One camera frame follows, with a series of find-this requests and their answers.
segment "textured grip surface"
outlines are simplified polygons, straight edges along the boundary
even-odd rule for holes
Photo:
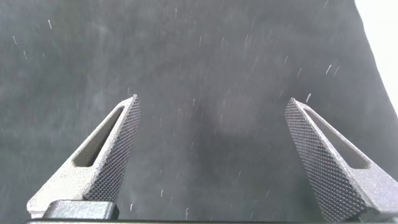
[[[342,222],[369,209],[317,134],[302,108],[291,99],[285,118],[325,219]]]
[[[116,134],[116,140],[109,150],[103,166],[91,189],[84,194],[85,200],[116,202],[129,159],[133,139],[140,117],[139,100],[135,97],[127,115]]]

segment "white speck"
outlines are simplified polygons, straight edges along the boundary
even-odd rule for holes
[[[340,67],[337,67],[335,73],[333,74],[333,77],[336,75],[336,73],[337,73],[337,71],[338,71],[339,68],[340,68]]]
[[[254,63],[253,63],[253,65],[252,65],[252,67],[251,67],[251,69],[250,69],[250,72],[251,73],[253,73],[254,72],[254,69],[255,69],[255,67],[256,67],[256,65],[257,65],[257,60],[258,60],[258,56],[256,57],[256,59],[254,59]]]
[[[300,68],[300,71],[298,71],[297,78],[299,77],[300,72],[301,72],[301,68]]]
[[[326,74],[329,72],[330,67],[331,67],[331,65],[329,65],[328,70],[326,70]]]
[[[311,93],[308,94],[307,99],[305,100],[306,103],[308,103],[308,99],[310,99]]]
[[[249,35],[246,36],[246,41],[244,42],[244,49],[245,50],[248,47],[248,38],[249,38]]]
[[[278,96],[278,100],[280,99],[280,96],[282,95],[283,90],[280,91],[279,96]]]
[[[253,27],[254,27],[254,20],[255,20],[255,19],[253,19],[253,20],[251,21],[251,29],[253,29]]]

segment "gray backdrop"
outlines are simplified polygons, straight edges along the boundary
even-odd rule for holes
[[[0,220],[127,94],[121,218],[322,221],[284,121],[305,101],[398,179],[397,117],[353,1],[0,2]]]

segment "silver metal arm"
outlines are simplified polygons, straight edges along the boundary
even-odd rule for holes
[[[327,221],[398,215],[398,183],[321,116],[292,98],[285,118]]]
[[[116,202],[139,117],[137,95],[120,102],[28,201],[31,217],[56,200]]]

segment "dark gray background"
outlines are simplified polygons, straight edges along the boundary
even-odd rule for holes
[[[121,218],[322,221],[284,121],[309,93],[398,179],[397,117],[353,1],[7,0],[0,29],[2,223],[28,218],[127,93],[142,119]]]

